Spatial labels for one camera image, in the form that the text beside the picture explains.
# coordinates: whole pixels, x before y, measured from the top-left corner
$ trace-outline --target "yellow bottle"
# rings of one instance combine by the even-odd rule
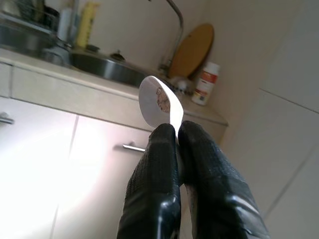
[[[85,48],[89,42],[94,18],[96,15],[97,8],[100,6],[96,2],[87,2],[82,13],[82,19],[80,28],[78,31],[78,37],[76,39],[76,44],[79,47]]]

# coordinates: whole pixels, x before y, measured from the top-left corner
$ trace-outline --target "kitchen counter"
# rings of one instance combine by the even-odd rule
[[[12,66],[11,98],[152,130],[139,110],[137,88],[4,49],[0,49],[0,63]],[[227,127],[223,117],[209,107],[194,104],[190,97],[184,97],[181,103],[187,120],[195,117]],[[129,111],[133,115],[128,119]]]

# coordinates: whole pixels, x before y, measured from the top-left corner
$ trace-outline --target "round cutting board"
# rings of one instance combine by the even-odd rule
[[[179,46],[168,76],[189,77],[203,62],[214,40],[214,28],[203,24],[192,31]]]

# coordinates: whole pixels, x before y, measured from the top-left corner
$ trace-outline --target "drawer handle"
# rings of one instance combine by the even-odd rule
[[[0,123],[14,124],[14,120],[9,118],[5,112],[0,113]]]
[[[145,149],[143,149],[143,148],[137,148],[135,146],[127,145],[127,144],[123,144],[123,148],[130,149],[130,150],[137,151],[137,152],[142,152],[142,153],[145,152]]]

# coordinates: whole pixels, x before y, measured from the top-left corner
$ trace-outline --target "stainless steel sink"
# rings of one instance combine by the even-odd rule
[[[81,71],[135,87],[139,87],[142,80],[151,75],[129,63],[86,52],[71,53],[71,63]]]
[[[0,21],[0,48],[41,58],[42,50],[55,45],[49,35],[15,23]]]

